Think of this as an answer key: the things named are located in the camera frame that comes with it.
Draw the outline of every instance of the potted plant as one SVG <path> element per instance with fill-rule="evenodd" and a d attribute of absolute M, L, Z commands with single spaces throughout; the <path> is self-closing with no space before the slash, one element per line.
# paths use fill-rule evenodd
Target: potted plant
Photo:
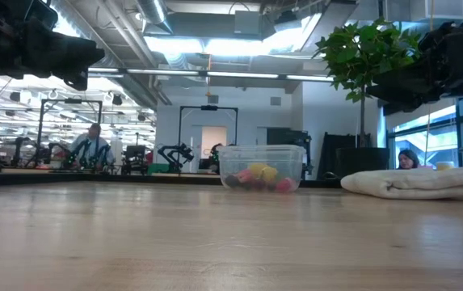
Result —
<path fill-rule="evenodd" d="M 378 19 L 370 25 L 358 23 L 336 27 L 327 39 L 316 43 L 314 56 L 322 56 L 327 62 L 332 86 L 339 86 L 350 92 L 346 100 L 360 102 L 360 136 L 358 148 L 337 151 L 338 172 L 341 176 L 357 171 L 386 169 L 389 150 L 366 148 L 365 102 L 371 98 L 366 88 L 372 85 L 373 76 L 408 65 L 417 57 L 419 35 L 409 30 L 402 31 L 402 25 L 393 25 Z"/>

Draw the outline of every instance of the person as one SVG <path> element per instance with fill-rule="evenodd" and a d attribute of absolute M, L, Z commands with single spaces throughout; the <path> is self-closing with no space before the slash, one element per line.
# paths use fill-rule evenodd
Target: person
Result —
<path fill-rule="evenodd" d="M 103 146 L 107 145 L 107 141 L 105 141 L 103 138 L 100 137 L 100 133 L 102 132 L 102 128 L 100 127 L 100 124 L 92 124 L 91 127 L 89 127 L 87 133 L 83 133 L 75 139 L 75 141 L 69 146 L 70 151 L 74 151 L 78 145 L 80 145 L 83 141 L 86 139 L 89 140 L 90 142 L 90 147 L 89 150 L 86 152 L 86 159 L 89 160 L 89 158 L 94 157 L 96 155 L 96 139 L 99 139 L 99 149 Z M 77 159 L 82 157 L 82 152 L 83 148 L 80 150 L 80 153 L 78 153 Z M 109 163 L 114 162 L 114 155 L 112 153 L 112 150 L 109 150 L 107 152 L 107 161 Z"/>
<path fill-rule="evenodd" d="M 398 161 L 400 162 L 399 170 L 410 170 L 419 167 L 418 156 L 412 150 L 403 150 L 398 155 Z"/>

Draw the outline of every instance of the workstation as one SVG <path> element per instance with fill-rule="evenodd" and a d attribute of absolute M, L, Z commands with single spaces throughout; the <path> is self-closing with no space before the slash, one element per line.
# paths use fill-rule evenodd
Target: workstation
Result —
<path fill-rule="evenodd" d="M 0 289 L 463 289 L 463 0 L 23 2 Z"/>

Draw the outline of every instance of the woman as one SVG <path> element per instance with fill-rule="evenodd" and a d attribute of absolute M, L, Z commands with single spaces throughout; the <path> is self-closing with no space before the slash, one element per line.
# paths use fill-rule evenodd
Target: woman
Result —
<path fill-rule="evenodd" d="M 398 155 L 399 170 L 410 170 L 419 167 L 418 156 L 412 150 L 403 150 Z"/>

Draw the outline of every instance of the clear plastic bin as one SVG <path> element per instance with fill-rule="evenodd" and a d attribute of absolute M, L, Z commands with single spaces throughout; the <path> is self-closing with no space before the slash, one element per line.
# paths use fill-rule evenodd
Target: clear plastic bin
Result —
<path fill-rule="evenodd" d="M 250 191 L 293 192 L 305 149 L 297 145 L 232 145 L 219 150 L 222 184 Z"/>

